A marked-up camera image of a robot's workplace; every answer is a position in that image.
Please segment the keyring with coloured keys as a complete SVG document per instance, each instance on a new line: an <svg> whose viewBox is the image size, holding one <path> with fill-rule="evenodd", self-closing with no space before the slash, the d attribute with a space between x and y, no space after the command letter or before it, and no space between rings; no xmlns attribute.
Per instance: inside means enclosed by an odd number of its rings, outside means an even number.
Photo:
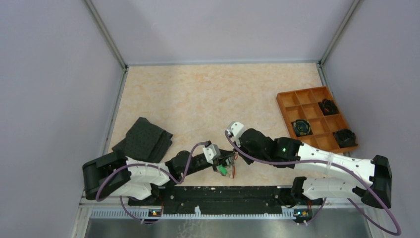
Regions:
<svg viewBox="0 0 420 238"><path fill-rule="evenodd" d="M235 162L238 159L238 153L229 153L223 157L215 160L213 164L213 171L219 173L223 177L235 179L236 166Z"/></svg>

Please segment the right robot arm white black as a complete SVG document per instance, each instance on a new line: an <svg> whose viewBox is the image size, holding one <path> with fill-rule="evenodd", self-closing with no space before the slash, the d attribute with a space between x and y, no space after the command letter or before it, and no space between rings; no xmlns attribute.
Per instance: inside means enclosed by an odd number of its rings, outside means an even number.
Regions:
<svg viewBox="0 0 420 238"><path fill-rule="evenodd" d="M392 206L392 172L388 158L359 159L324 151L289 137L271 139L253 128L229 126L225 136L248 164L310 170L327 178L295 178L290 197L296 204L319 198L359 198L374 208Z"/></svg>

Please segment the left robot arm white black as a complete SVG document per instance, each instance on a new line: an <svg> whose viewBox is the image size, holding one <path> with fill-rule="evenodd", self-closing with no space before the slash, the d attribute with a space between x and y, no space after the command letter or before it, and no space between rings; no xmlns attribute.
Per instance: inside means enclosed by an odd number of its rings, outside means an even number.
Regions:
<svg viewBox="0 0 420 238"><path fill-rule="evenodd" d="M173 185L184 175L228 165L234 158L233 151L220 150L219 157L208 162L204 153L191 157L188 151L181 151L164 163L149 163L127 157L116 151L85 163L82 167L85 197L102 201L106 197L128 196L142 200L147 205L158 201L159 192L154 187Z"/></svg>

